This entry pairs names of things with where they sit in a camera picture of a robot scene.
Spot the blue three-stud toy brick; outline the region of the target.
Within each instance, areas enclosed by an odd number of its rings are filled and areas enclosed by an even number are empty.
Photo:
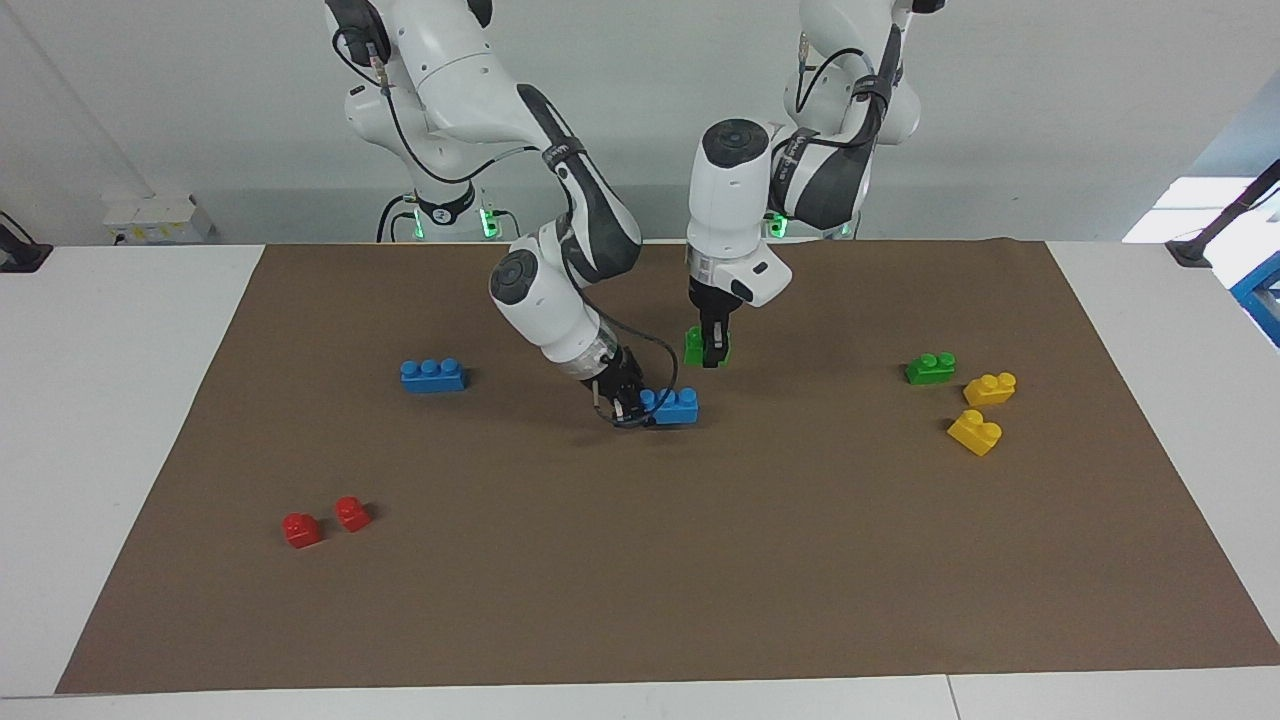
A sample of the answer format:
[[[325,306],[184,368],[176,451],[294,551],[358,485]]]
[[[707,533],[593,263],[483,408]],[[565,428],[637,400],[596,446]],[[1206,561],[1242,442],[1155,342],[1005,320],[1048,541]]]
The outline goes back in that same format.
[[[692,387],[672,389],[671,392],[645,388],[640,393],[640,400],[652,424],[684,427],[699,420],[700,402],[698,392]]]
[[[453,393],[466,389],[467,373],[454,357],[406,360],[399,366],[399,382],[412,395]]]

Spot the brown table mat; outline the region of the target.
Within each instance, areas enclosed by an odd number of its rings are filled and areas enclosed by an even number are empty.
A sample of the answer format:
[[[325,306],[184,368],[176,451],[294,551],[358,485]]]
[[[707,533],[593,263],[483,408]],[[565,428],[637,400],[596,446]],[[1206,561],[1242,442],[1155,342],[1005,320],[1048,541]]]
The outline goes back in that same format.
[[[671,430],[608,427],[506,324],[500,255],[265,250],[58,691],[1280,664],[1042,243],[781,249]],[[954,378],[909,384],[938,352]],[[406,392],[429,357],[466,389]],[[983,457],[966,409],[1004,429]]]

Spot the yellow two-stud toy brick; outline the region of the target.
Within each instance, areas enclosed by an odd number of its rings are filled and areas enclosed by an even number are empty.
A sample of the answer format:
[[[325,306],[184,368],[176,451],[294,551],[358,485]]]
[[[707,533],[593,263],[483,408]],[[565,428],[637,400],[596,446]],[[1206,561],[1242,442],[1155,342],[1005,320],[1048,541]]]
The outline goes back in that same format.
[[[992,451],[1004,437],[1004,429],[988,421],[977,409],[964,410],[947,428],[947,436],[978,457]]]
[[[963,389],[965,401],[972,407],[1007,402],[1018,389],[1018,378],[1010,372],[983,374],[966,383]]]

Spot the white power socket box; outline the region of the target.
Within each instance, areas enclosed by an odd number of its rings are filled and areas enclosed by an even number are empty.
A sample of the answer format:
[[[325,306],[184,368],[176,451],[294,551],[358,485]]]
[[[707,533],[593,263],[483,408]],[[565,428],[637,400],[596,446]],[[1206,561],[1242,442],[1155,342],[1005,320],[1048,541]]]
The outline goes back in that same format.
[[[191,195],[113,204],[102,227],[114,245],[206,243],[214,234],[210,215]]]

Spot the black angled stand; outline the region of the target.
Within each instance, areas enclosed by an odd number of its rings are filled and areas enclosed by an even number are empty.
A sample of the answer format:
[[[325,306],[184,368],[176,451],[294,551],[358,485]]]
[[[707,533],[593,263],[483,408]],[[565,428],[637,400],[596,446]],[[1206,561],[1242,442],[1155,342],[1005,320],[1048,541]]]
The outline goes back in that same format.
[[[1212,264],[1206,258],[1207,247],[1236,219],[1263,206],[1277,193],[1280,193],[1280,158],[1276,158],[1261,172],[1192,240],[1170,240],[1164,246],[1180,266],[1211,268]]]

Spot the black table clamp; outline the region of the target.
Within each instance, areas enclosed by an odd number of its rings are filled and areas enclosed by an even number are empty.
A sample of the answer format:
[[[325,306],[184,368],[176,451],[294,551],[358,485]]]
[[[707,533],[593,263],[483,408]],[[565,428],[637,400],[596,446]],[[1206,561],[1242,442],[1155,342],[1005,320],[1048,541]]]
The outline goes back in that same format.
[[[9,213],[0,210],[0,273],[37,272],[54,250],[41,243]]]

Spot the blue frame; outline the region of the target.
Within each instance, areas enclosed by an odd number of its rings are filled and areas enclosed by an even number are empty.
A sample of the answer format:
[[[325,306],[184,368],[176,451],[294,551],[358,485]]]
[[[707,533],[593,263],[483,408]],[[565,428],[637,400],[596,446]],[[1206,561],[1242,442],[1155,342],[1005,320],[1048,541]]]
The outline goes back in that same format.
[[[1280,351],[1280,250],[1243,275],[1229,292]]]

